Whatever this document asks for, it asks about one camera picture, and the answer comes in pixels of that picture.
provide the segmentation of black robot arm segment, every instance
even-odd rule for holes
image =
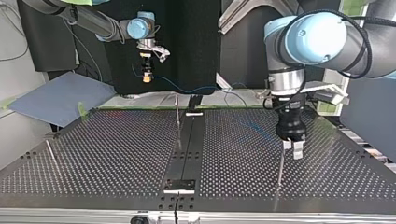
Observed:
[[[23,0],[23,2],[44,14],[57,15],[69,22],[74,22],[105,40],[131,38],[127,35],[128,21],[120,22],[120,32],[123,32],[123,37],[121,37],[118,31],[119,27],[115,27],[114,22],[109,17],[89,7],[74,6],[59,0]]]

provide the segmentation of vertical rod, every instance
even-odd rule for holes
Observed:
[[[177,113],[177,127],[180,128],[180,113],[178,109],[178,94],[176,93],[175,97],[175,105],[176,105],[176,113]]]
[[[282,187],[282,175],[283,175],[283,166],[285,163],[285,151],[286,151],[285,148],[282,148],[282,154],[280,157],[280,165],[279,165],[279,176],[277,178],[277,186],[279,188]]]
[[[46,144],[47,144],[47,148],[49,149],[50,157],[51,157],[53,160],[55,160],[55,155],[53,154],[52,146],[50,145],[50,140],[49,140],[49,139],[46,140]]]

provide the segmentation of optical breadboard table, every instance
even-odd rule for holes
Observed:
[[[175,110],[97,110],[0,172],[6,211],[155,211],[244,214],[396,212],[396,175],[307,110],[304,158],[287,151],[277,116],[263,109],[205,109],[177,126]],[[193,194],[165,194],[190,181]]]

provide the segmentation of robotic arm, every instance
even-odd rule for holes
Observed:
[[[384,25],[396,20],[396,1],[373,2],[367,17],[360,28],[342,13],[317,10],[265,25],[272,108],[279,116],[276,133],[285,149],[294,149],[294,159],[303,156],[306,138],[301,121],[305,65],[343,71],[350,78],[383,77],[396,70],[396,29]]]
[[[152,12],[138,12],[137,18],[116,21],[107,15],[92,10],[89,7],[75,6],[59,0],[23,0],[28,6],[44,14],[64,18],[70,25],[78,25],[96,34],[101,41],[137,40],[137,48],[143,59],[143,81],[150,82],[153,72],[153,57],[158,57],[164,63],[170,55],[169,50],[157,46],[155,33],[159,26],[155,25],[155,15]]]

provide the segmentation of black backdrop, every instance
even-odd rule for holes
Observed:
[[[153,11],[161,29],[157,44],[170,50],[171,56],[155,61],[154,76],[167,77],[180,88],[190,91],[202,86],[216,86],[219,64],[218,19],[220,0],[112,0],[96,7],[116,20],[134,18],[139,10]],[[105,43],[112,82],[120,94],[176,89],[163,79],[145,84],[140,76],[141,58],[136,41]],[[213,90],[199,91],[210,94]]]

